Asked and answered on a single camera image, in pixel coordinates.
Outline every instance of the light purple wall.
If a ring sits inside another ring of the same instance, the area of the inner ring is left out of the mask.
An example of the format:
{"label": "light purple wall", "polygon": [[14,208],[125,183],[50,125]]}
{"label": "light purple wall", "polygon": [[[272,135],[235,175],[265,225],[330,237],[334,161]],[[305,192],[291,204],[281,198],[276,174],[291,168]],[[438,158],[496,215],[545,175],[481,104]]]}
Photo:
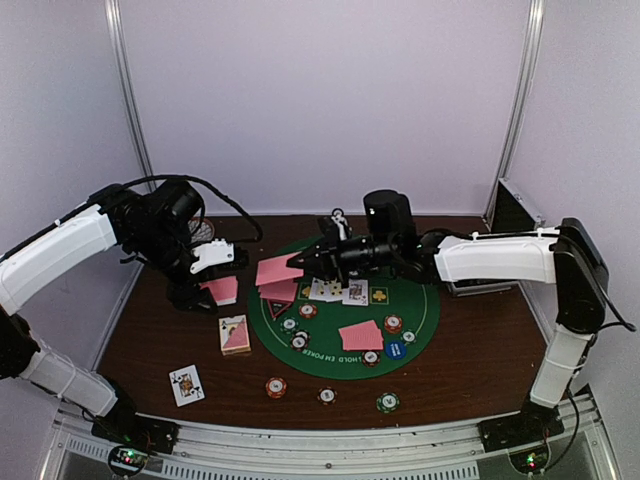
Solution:
{"label": "light purple wall", "polygon": [[[102,0],[0,3],[0,251],[93,191],[139,176]],[[90,366],[132,270],[113,251],[46,287],[21,314]],[[0,382],[0,477],[33,479],[57,403]]]}
{"label": "light purple wall", "polygon": [[[640,325],[640,3],[548,1],[511,180],[552,222],[580,218],[609,293]],[[555,295],[537,290],[548,318]],[[602,333],[584,372],[623,478],[640,478],[640,335]]]}
{"label": "light purple wall", "polygon": [[[528,2],[124,0],[157,172],[254,213],[480,213],[498,168]],[[210,212],[228,211],[207,198]]]}

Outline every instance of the silver metal base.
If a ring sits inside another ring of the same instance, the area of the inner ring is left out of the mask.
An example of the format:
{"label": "silver metal base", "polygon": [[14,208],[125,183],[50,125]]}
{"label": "silver metal base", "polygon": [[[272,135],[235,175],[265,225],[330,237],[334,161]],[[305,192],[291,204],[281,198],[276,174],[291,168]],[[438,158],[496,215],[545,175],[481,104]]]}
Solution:
{"label": "silver metal base", "polygon": [[[577,402],[581,433],[565,460],[545,478],[618,479],[611,446],[593,399],[583,395]],[[561,405],[560,413],[566,431],[550,439],[555,455],[564,448],[575,426],[575,415],[569,403]],[[180,433],[174,453],[152,457],[144,472],[136,478],[522,478],[511,467],[507,451],[484,452],[477,429],[480,420],[344,431],[259,430],[178,422]],[[92,437],[90,429],[91,424],[73,407],[65,405],[61,408],[51,431],[50,447],[40,478],[110,480],[106,457],[115,444]]]}

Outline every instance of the wooden table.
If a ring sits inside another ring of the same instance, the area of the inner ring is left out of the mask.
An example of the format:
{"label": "wooden table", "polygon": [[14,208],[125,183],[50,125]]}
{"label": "wooden table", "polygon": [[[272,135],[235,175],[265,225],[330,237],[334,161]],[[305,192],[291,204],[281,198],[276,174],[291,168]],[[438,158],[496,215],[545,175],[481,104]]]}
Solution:
{"label": "wooden table", "polygon": [[[216,235],[251,234],[240,218],[213,219]],[[265,239],[249,245],[251,266],[239,272],[236,305],[223,316],[246,313],[258,260],[295,240],[317,235],[313,216],[261,217]],[[423,217],[419,231],[446,227],[482,230],[478,218]],[[364,233],[364,218],[351,219]],[[272,356],[251,332],[252,354],[223,358],[217,317],[176,311],[165,299],[166,281],[145,268],[110,340],[99,372],[116,380],[141,413],[237,427],[349,429],[426,425],[519,409],[544,356],[545,343],[519,290],[452,298],[441,289],[440,325],[425,351],[382,377],[329,381],[294,370]],[[197,365],[206,398],[176,407],[169,372]],[[272,400],[265,382],[286,379],[287,394]],[[338,391],[334,405],[316,400],[320,387]],[[376,409],[376,398],[395,392],[401,407]]]}

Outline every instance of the white robotic arm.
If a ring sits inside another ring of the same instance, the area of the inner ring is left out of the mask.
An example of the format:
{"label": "white robotic arm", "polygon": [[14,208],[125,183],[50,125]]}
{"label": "white robotic arm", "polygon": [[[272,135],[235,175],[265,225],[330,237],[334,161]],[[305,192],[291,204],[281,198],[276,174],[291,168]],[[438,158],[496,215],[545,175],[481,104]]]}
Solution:
{"label": "white robotic arm", "polygon": [[[481,278],[555,284],[554,248],[560,230],[539,228],[530,234],[492,238],[475,232],[472,240],[448,236],[434,255],[438,274],[443,282]],[[572,332],[561,324],[556,326],[529,393],[533,403],[546,408],[558,405],[594,335]]]}
{"label": "white robotic arm", "polygon": [[[102,419],[100,424],[108,427],[111,437],[131,439],[134,445],[137,437],[146,444],[147,434],[157,425],[142,431],[134,419],[135,405],[117,385],[51,349],[30,332],[18,312],[41,288],[80,262],[121,245],[167,276],[168,297],[176,308],[215,313],[214,299],[200,284],[215,278],[214,267],[242,268],[246,253],[225,240],[192,243],[188,222],[203,201],[186,179],[199,179],[156,178],[167,181],[148,195],[128,188],[141,181],[97,192],[0,259],[0,379],[29,380]],[[257,227],[256,241],[262,236]]]}
{"label": "white robotic arm", "polygon": [[[556,406],[602,329],[609,273],[582,224],[564,219],[558,228],[512,234],[471,235],[435,229],[416,232],[409,200],[393,190],[364,197],[369,234],[341,238],[320,220],[323,238],[288,260],[325,280],[390,267],[398,276],[437,285],[460,280],[530,280],[555,284],[557,327],[522,411],[480,425],[485,449],[495,450],[539,439],[544,429],[562,428]],[[619,324],[630,331],[612,307]]]}

